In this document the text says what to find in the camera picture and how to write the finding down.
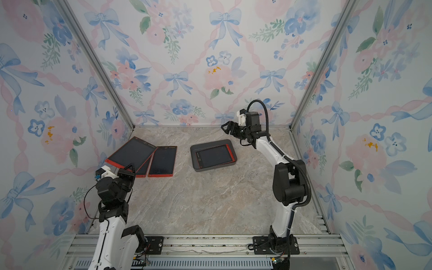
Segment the red writing tablet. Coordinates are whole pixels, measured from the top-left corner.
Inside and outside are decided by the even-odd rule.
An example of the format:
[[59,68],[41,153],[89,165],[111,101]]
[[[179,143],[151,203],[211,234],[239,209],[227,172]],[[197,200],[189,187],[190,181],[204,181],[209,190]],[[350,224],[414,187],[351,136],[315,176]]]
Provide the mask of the red writing tablet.
[[137,178],[145,178],[147,176],[147,172],[149,170],[153,157],[154,154],[152,154],[152,156],[150,156],[147,161],[145,161],[144,164],[138,169],[138,171],[136,172]]
[[196,157],[200,169],[213,168],[236,161],[228,144],[198,150]]
[[105,162],[119,169],[124,169],[127,165],[132,163],[137,172],[157,148],[157,146],[138,137],[132,137],[115,153],[109,156]]
[[148,170],[149,177],[172,177],[176,162],[177,147],[161,146],[156,149]]

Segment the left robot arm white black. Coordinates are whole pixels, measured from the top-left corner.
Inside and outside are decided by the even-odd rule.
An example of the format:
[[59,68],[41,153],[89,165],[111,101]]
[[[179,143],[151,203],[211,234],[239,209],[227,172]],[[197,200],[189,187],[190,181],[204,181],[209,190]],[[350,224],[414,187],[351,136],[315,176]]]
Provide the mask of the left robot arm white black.
[[104,165],[96,175],[100,177],[96,183],[101,199],[97,217],[100,232],[89,269],[129,270],[135,257],[144,255],[150,247],[139,225],[127,227],[127,195],[133,190],[135,168],[130,164],[113,173]]

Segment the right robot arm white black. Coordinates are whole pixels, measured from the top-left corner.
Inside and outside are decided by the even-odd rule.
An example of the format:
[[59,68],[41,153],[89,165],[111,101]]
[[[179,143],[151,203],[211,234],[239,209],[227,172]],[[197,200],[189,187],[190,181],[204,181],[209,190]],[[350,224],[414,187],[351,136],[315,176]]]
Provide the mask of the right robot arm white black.
[[287,254],[292,239],[295,210],[310,202],[311,186],[304,163],[293,160],[274,143],[267,132],[261,130],[260,125],[257,127],[257,131],[252,131],[250,127],[228,121],[221,129],[228,135],[247,141],[274,166],[272,191],[279,204],[267,243],[273,253]]

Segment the dark grey storage box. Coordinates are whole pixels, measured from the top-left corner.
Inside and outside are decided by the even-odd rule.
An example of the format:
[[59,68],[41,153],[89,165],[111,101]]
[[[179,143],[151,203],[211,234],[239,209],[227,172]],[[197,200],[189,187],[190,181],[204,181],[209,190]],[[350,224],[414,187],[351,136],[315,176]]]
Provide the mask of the dark grey storage box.
[[219,140],[190,147],[192,166],[196,172],[235,165],[237,155],[231,140]]

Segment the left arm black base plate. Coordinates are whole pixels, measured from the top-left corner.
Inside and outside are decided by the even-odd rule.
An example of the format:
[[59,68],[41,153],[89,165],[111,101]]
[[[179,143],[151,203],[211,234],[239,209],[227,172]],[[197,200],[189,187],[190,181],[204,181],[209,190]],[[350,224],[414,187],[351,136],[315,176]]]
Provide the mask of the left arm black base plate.
[[163,244],[163,236],[146,236],[143,240],[138,240],[136,255],[161,255]]

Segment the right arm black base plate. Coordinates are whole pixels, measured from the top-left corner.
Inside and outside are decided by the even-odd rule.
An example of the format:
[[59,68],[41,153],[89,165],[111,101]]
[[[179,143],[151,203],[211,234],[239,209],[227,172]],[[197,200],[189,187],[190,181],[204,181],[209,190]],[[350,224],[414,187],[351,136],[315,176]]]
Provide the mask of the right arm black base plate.
[[253,236],[248,249],[255,255],[299,255],[299,245],[294,235],[283,238],[268,236]]

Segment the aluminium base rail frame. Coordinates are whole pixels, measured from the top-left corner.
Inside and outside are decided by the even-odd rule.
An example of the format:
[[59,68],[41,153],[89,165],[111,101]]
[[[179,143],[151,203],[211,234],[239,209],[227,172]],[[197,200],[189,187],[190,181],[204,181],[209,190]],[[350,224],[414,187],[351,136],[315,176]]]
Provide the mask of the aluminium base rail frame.
[[144,265],[151,258],[268,258],[279,269],[286,259],[292,270],[352,270],[354,268],[340,235],[295,235],[299,255],[255,255],[248,249],[258,235],[149,235],[163,236],[161,255],[144,255],[137,262]]

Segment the left aluminium corner post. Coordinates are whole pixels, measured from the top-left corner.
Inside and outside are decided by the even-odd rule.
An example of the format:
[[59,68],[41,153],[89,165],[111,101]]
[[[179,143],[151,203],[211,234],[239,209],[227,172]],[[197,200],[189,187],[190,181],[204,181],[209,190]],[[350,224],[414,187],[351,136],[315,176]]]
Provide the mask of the left aluminium corner post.
[[64,17],[67,25],[71,28],[72,33],[76,36],[77,40],[80,42],[80,45],[82,46],[85,55],[90,61],[91,66],[93,67],[95,73],[97,74],[100,81],[104,85],[109,96],[112,98],[114,104],[117,106],[120,115],[126,121],[128,128],[133,131],[135,129],[135,125],[133,124],[131,117],[129,116],[125,106],[120,100],[120,96],[113,88],[108,74],[104,70],[102,63],[97,56],[97,53],[92,48],[90,40],[85,34],[74,12],[72,11],[71,6],[67,1],[54,1],[54,4],[58,8],[60,14]]

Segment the aluminium corner post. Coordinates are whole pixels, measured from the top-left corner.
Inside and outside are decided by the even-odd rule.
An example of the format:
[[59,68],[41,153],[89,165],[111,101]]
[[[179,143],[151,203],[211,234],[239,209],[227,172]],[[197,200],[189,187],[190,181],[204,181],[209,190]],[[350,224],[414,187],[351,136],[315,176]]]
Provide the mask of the aluminium corner post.
[[348,25],[348,21],[352,17],[352,13],[355,10],[355,7],[357,5],[358,1],[356,0],[349,0],[346,2],[344,8],[342,9],[342,12],[340,14],[340,18],[336,22],[336,26],[331,33],[331,36],[328,40],[328,44],[325,47],[323,54],[321,58],[319,59],[319,62],[317,63],[317,69],[312,76],[312,79],[302,97],[300,100],[300,104],[297,108],[297,111],[295,112],[295,115],[289,125],[290,131],[294,131],[297,127],[297,125],[300,123],[300,119],[302,117],[303,111],[307,107],[307,103],[310,99],[310,97],[313,95],[315,91],[315,87],[318,85],[318,81],[321,78],[321,75],[323,75],[324,71],[326,70],[327,64],[329,63],[330,59],[333,56],[333,53],[335,51],[335,47],[337,43],[340,41],[343,31],[345,31],[346,26]]
[[133,124],[131,117],[129,116],[125,106],[120,100],[120,96],[113,88],[108,74],[104,70],[102,63],[97,56],[97,53],[92,48],[90,40],[85,34],[74,12],[72,11],[71,6],[67,1],[54,1],[54,4],[58,8],[60,14],[64,17],[67,25],[71,28],[72,33],[76,36],[77,40],[80,42],[80,45],[82,46],[85,55],[90,61],[91,66],[93,67],[95,73],[97,74],[100,81],[104,85],[109,96],[112,98],[114,104],[117,106],[120,115],[126,121],[128,128],[133,131],[135,129],[135,125]]

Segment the right aluminium corner post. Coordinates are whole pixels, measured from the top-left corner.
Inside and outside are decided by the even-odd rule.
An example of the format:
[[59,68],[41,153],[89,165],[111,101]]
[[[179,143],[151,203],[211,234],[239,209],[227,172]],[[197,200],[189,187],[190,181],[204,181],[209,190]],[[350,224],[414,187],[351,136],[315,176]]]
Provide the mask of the right aluminium corner post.
[[336,22],[336,26],[331,33],[331,36],[328,40],[328,44],[325,47],[323,54],[321,58],[319,59],[319,62],[317,63],[317,69],[312,76],[312,79],[302,97],[300,100],[300,104],[297,108],[297,111],[295,112],[295,115],[289,125],[290,131],[294,131],[297,127],[297,125],[300,123],[300,119],[302,117],[303,111],[307,107],[307,103],[310,99],[310,97],[313,95],[315,91],[315,87],[318,85],[318,81],[321,78],[321,75],[323,75],[324,71],[326,70],[327,64],[329,63],[330,59],[333,56],[333,53],[335,51],[335,47],[337,43],[340,41],[343,31],[345,31],[346,26],[348,25],[348,21],[352,17],[352,13],[355,10],[355,7],[357,5],[358,1],[356,0],[349,0],[346,2],[344,8],[342,9],[342,12],[340,14],[340,18]]

